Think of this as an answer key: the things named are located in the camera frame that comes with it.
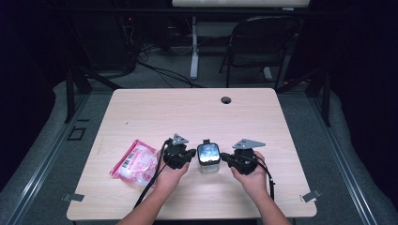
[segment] table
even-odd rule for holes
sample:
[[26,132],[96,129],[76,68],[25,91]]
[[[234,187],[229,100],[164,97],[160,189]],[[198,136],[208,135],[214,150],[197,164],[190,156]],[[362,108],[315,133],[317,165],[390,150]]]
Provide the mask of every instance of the table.
[[[223,97],[231,98],[229,104]],[[265,143],[275,185],[275,202],[289,218],[312,217],[314,202],[278,98],[268,88],[119,89],[111,98],[72,201],[71,220],[121,219],[135,205],[143,187],[114,179],[109,171],[138,139],[156,149],[177,133],[187,149],[210,139],[221,152],[243,138]],[[197,157],[161,209],[157,219],[260,218],[257,208],[225,162],[215,173],[198,171]]]
[[[306,8],[310,0],[173,0],[173,7],[184,8]],[[197,44],[197,21],[192,17],[192,60],[190,78],[198,77],[199,53]]]

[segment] plastic package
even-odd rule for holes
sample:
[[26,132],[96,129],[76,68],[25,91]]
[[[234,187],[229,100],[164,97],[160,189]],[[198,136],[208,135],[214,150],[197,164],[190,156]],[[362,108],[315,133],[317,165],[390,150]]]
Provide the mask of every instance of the plastic package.
[[110,175],[144,187],[155,173],[157,164],[155,149],[135,140],[129,151],[110,171]]

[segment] hand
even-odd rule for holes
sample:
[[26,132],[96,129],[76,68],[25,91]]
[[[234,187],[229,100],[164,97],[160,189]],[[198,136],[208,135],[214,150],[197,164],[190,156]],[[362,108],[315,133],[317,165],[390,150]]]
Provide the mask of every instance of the hand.
[[[165,165],[163,158],[160,162],[160,170]],[[181,169],[174,170],[169,166],[165,166],[163,171],[159,174],[155,183],[155,190],[166,191],[166,193],[171,194],[179,183],[179,179],[184,175],[190,166],[189,162],[186,162]]]
[[[259,152],[254,151],[254,153],[257,157],[264,160],[263,155]],[[263,198],[265,195],[269,196],[267,192],[267,173],[260,166],[257,166],[255,170],[248,175],[240,174],[234,167],[231,167],[231,172],[253,200]]]

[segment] person's arm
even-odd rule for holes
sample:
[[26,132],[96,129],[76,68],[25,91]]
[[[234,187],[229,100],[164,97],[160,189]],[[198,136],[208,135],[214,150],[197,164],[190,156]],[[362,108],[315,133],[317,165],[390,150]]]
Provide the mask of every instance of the person's arm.
[[[264,160],[264,157],[260,153],[255,152],[255,154]],[[290,224],[278,205],[268,195],[267,174],[260,166],[257,166],[248,175],[240,174],[234,167],[231,167],[231,171],[257,206],[264,225]]]
[[163,204],[175,190],[181,176],[187,172],[188,167],[188,162],[179,170],[173,170],[166,166],[156,179],[154,190],[117,224],[152,224]]

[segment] tape piece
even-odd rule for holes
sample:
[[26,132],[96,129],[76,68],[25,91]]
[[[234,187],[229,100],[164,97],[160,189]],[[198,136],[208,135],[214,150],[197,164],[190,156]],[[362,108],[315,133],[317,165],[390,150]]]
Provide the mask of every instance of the tape piece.
[[66,202],[72,202],[72,201],[76,201],[76,202],[81,202],[84,198],[84,195],[80,195],[80,194],[65,194],[64,197],[62,198],[63,201]]
[[310,192],[304,196],[300,195],[300,198],[302,201],[305,201],[306,203],[309,201],[316,201],[316,198],[320,197],[322,193],[316,189],[313,192]]

